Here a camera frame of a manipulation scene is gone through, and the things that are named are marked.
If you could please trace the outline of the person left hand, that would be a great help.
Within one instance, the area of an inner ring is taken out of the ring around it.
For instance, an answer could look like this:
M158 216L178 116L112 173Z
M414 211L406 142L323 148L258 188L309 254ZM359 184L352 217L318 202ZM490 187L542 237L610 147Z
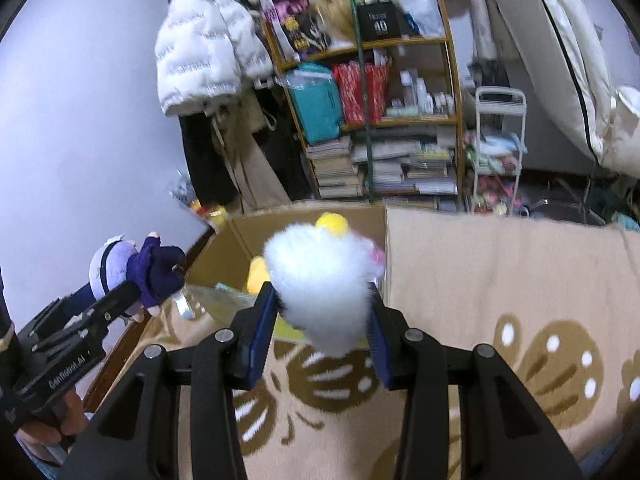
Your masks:
M84 404L75 389L65 393L64 402L65 414L62 418L55 419L53 427L40 420L34 420L28 422L16 433L17 440L42 460L52 462L50 446L59 444L63 436L79 436L88 426L89 419L84 412Z

